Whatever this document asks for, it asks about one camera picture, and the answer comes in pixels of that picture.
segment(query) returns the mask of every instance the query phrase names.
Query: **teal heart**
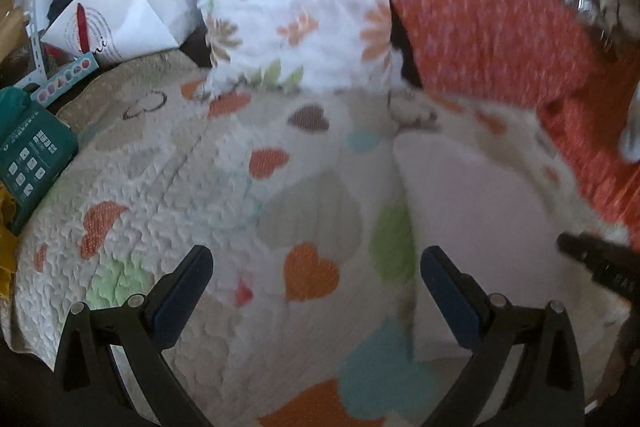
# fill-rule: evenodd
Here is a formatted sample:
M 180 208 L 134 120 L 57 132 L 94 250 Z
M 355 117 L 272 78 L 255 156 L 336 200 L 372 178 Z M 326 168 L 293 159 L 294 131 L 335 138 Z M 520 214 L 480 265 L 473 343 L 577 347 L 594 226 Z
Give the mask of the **teal heart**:
M 378 146 L 380 135 L 356 129 L 347 136 L 347 143 L 354 153 L 363 154 Z
M 407 418 L 439 399 L 436 376 L 413 360 L 411 340 L 395 318 L 385 319 L 344 361 L 338 393 L 354 418 L 373 420 L 396 411 Z
M 78 147 L 83 149 L 91 140 L 95 138 L 95 135 L 100 131 L 100 126 L 96 123 L 90 123 L 85 126 L 84 129 L 78 135 Z

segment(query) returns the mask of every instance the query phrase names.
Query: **orange pillow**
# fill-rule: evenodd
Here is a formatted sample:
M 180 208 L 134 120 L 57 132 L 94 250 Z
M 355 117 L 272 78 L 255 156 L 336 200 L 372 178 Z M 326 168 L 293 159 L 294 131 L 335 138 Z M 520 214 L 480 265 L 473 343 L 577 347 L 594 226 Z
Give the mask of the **orange pillow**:
M 538 110 L 542 127 L 573 169 L 580 193 L 609 223 L 624 223 L 640 250 L 640 164 L 620 157 L 618 141 L 640 76 L 635 47 L 593 75 L 584 89 Z
M 540 107 L 582 87 L 596 65 L 559 0 L 392 0 L 422 87 Z

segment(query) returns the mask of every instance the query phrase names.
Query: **red heart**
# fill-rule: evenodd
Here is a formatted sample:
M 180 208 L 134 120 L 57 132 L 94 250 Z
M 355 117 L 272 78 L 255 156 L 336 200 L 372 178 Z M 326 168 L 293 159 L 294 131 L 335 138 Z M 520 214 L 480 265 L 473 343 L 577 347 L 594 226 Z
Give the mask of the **red heart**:
M 242 279 L 236 289 L 236 306 L 241 307 L 254 298 L 254 292 Z
M 36 272 L 42 273 L 44 270 L 44 262 L 47 259 L 47 243 L 42 243 L 40 248 L 36 250 L 36 253 L 33 254 L 33 266 L 36 269 Z
M 82 220 L 86 233 L 80 243 L 80 257 L 89 259 L 98 251 L 113 223 L 125 210 L 129 209 L 114 201 L 103 201 L 87 211 Z
M 258 149 L 252 151 L 249 160 L 249 174 L 254 180 L 271 178 L 273 171 L 284 167 L 289 162 L 289 155 L 282 149 Z

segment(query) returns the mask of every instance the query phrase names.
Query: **brown heart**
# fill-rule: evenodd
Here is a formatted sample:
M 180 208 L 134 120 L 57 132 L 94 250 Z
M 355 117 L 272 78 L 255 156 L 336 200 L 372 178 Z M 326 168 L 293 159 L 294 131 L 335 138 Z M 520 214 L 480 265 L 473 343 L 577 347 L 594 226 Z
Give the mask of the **brown heart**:
M 289 117 L 287 123 L 309 133 L 329 130 L 329 121 L 324 117 L 324 109 L 318 104 L 301 107 Z

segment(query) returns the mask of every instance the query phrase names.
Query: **floral pillow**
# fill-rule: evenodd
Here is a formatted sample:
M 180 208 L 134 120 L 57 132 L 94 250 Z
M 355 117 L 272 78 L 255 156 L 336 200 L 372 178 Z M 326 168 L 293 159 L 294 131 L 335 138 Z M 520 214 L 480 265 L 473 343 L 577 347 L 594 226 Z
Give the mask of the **floral pillow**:
M 253 87 L 386 90 L 402 58 L 389 0 L 201 0 L 211 65 L 206 94 Z

